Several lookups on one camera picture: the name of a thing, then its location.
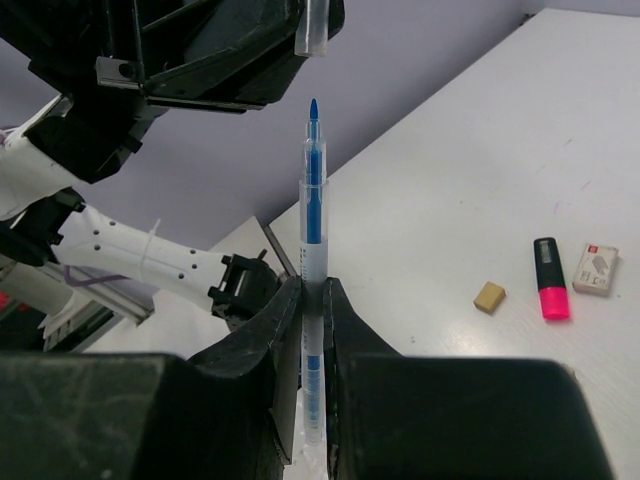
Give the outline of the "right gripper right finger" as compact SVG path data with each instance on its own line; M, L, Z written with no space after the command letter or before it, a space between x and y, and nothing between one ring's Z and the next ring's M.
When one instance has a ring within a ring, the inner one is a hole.
M411 357L323 287L333 479L610 479L574 373L543 359Z

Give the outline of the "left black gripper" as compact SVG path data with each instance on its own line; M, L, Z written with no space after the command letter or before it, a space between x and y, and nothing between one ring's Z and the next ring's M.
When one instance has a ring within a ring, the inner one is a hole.
M277 103L303 60L301 1L5 1L1 36L58 98L12 133L1 175L95 183L171 108L242 114Z

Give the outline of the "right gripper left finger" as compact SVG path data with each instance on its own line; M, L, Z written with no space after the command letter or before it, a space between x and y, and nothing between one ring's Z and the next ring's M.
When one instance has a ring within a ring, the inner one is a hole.
M279 479L293 449L302 285L189 359L5 352L5 479Z

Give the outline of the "clear pen cap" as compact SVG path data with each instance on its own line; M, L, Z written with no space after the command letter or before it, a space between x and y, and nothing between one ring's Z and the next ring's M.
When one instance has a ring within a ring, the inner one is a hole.
M294 54L323 57L328 49L329 0L306 0L295 35Z

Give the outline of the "blue clear pen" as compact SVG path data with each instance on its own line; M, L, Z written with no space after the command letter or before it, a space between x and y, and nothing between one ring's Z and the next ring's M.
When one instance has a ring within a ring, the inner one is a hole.
M311 101L299 183L300 276L303 282L301 385L304 438L310 446L323 436L323 285L328 277L326 142L318 103Z

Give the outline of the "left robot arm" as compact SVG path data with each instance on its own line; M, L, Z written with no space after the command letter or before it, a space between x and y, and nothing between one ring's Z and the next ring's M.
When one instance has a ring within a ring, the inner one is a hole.
M344 26L340 1L5 1L1 36L57 96L1 136L1 252L171 291L238 327L280 289L262 257L128 227L77 193L116 174L172 108L279 101Z

